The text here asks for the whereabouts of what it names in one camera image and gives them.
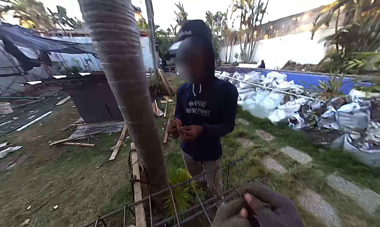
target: black cap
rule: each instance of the black cap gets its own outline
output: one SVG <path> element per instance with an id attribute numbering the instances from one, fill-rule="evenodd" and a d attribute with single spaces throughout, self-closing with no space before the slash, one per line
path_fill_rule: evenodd
<path id="1" fill-rule="evenodd" d="M 211 29 L 202 20 L 187 21 L 177 34 L 177 41 L 183 41 L 190 36 L 199 36 L 212 44 L 213 34 Z"/>

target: hand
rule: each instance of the hand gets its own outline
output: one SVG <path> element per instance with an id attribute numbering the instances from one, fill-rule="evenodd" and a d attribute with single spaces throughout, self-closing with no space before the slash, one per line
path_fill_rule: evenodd
<path id="1" fill-rule="evenodd" d="M 261 183 L 247 183 L 240 193 L 261 227 L 303 227 L 294 203 Z"/>
<path id="2" fill-rule="evenodd" d="M 247 211 L 240 200 L 222 204 L 215 214 L 213 227 L 251 227 Z"/>
<path id="3" fill-rule="evenodd" d="M 177 128 L 181 127 L 181 120 L 176 118 L 172 123 L 167 126 L 167 132 L 172 134 L 173 139 L 177 139 L 179 137 L 179 132 Z"/>
<path id="4" fill-rule="evenodd" d="M 203 128 L 199 125 L 190 125 L 177 127 L 181 140 L 184 142 L 195 141 L 199 134 L 203 131 Z"/>

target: sleeve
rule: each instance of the sleeve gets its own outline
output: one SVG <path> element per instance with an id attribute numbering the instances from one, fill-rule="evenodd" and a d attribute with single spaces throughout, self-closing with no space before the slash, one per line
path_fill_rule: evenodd
<path id="1" fill-rule="evenodd" d="M 238 90 L 235 86 L 231 87 L 232 91 L 226 99 L 222 108 L 221 120 L 216 124 L 202 124 L 203 137 L 224 137 L 233 131 L 235 127 L 236 110 L 238 107 Z"/>
<path id="2" fill-rule="evenodd" d="M 177 89 L 175 119 L 183 121 L 183 104 L 181 103 L 181 86 Z"/>

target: hoodie drawstring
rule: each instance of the hoodie drawstring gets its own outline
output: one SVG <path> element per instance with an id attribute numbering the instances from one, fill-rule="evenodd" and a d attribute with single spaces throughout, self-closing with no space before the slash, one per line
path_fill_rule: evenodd
<path id="1" fill-rule="evenodd" d="M 194 92 L 194 87 L 195 87 L 195 84 L 193 84 L 193 95 L 196 96 L 196 93 Z"/>

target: grass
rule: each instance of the grass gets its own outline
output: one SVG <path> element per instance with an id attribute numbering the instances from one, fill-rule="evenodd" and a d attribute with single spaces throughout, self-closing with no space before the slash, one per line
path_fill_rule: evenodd
<path id="1" fill-rule="evenodd" d="M 182 84 L 176 76 L 167 75 L 174 88 Z M 117 160 L 99 167 L 110 147 L 117 143 L 119 133 L 96 135 L 100 140 L 96 146 L 48 146 L 49 141 L 67 138 L 73 128 L 61 131 L 78 118 L 72 112 L 73 104 L 65 103 L 54 108 L 54 115 L 33 124 L 21 132 L 0 137 L 0 143 L 13 142 L 23 149 L 12 153 L 9 158 L 20 154 L 21 163 L 13 168 L 0 170 L 0 226 L 18 226 L 30 218 L 30 226 L 79 226 L 132 202 L 131 173 L 128 169 L 129 146 L 122 147 Z M 295 201 L 306 226 L 324 226 L 309 211 L 297 202 L 304 189 L 310 188 L 321 194 L 338 211 L 344 226 L 380 226 L 380 210 L 366 214 L 354 201 L 336 192 L 324 182 L 329 173 L 338 173 L 360 186 L 380 193 L 380 169 L 369 168 L 340 150 L 319 151 L 306 140 L 304 134 L 291 130 L 287 125 L 273 125 L 270 121 L 252 116 L 238 109 L 238 116 L 250 122 L 239 124 L 235 130 L 221 139 L 223 163 L 246 157 L 236 164 L 232 184 L 254 176 L 266 176 L 266 184 L 275 191 Z M 162 140 L 166 120 L 156 119 L 159 137 Z M 255 135 L 257 129 L 270 132 L 276 138 L 267 142 Z M 238 138 L 254 143 L 245 148 Z M 130 139 L 124 139 L 129 145 Z M 284 146 L 297 148 L 308 153 L 314 161 L 300 165 L 279 152 Z M 179 140 L 170 139 L 162 145 L 168 177 L 177 169 L 185 168 Z M 261 158 L 270 155 L 282 164 L 288 173 L 284 175 L 268 171 Z"/>

